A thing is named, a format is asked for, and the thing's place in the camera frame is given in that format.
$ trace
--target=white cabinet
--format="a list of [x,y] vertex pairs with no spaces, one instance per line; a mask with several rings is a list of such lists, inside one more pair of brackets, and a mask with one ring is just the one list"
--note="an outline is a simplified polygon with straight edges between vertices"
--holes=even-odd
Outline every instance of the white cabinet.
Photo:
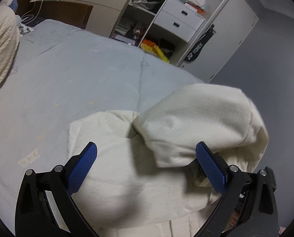
[[185,22],[179,20],[178,18],[170,15],[165,11],[160,11],[154,24],[168,30],[170,33],[180,37],[182,40],[188,42],[195,34],[196,30],[191,28]]
[[197,30],[204,21],[203,17],[177,0],[167,0],[162,8],[162,11],[171,14],[175,18],[189,25],[194,30]]
[[214,20],[216,33],[191,63],[182,67],[205,82],[209,82],[226,64],[258,21],[245,0],[229,0]]

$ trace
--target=white duvet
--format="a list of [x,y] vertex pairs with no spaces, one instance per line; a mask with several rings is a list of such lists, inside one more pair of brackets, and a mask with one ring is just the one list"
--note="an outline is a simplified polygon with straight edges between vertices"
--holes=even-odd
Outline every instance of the white duvet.
[[73,199],[92,227],[123,229],[180,218],[217,200],[208,181],[198,182],[187,166],[198,142],[252,172],[268,134],[241,90],[196,84],[140,115],[107,111],[73,122],[70,155],[89,141],[96,143],[98,157]]
[[11,67],[19,39],[14,12],[8,6],[0,5],[0,84]]

